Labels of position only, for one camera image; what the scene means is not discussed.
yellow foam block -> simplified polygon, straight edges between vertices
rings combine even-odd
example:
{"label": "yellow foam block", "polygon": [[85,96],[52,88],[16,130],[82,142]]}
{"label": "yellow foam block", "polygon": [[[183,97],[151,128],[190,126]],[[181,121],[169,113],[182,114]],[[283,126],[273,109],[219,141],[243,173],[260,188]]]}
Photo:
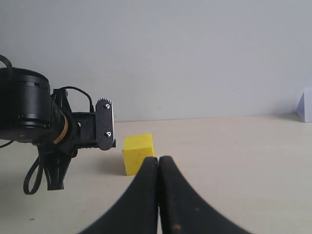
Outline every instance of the yellow foam block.
{"label": "yellow foam block", "polygon": [[155,156],[152,134],[126,136],[122,148],[127,176],[136,175],[146,157]]}

wooden table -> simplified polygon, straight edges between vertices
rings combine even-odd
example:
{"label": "wooden table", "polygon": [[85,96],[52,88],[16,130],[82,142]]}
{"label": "wooden table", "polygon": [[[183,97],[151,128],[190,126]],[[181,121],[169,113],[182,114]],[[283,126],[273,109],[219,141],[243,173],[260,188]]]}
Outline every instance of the wooden table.
{"label": "wooden table", "polygon": [[121,147],[152,133],[157,156],[171,155],[195,190],[254,234],[312,233],[312,124],[295,115],[117,123],[117,148],[80,150],[65,190],[35,195],[22,184],[37,150],[0,150],[0,233],[77,233],[107,211],[133,176]]}

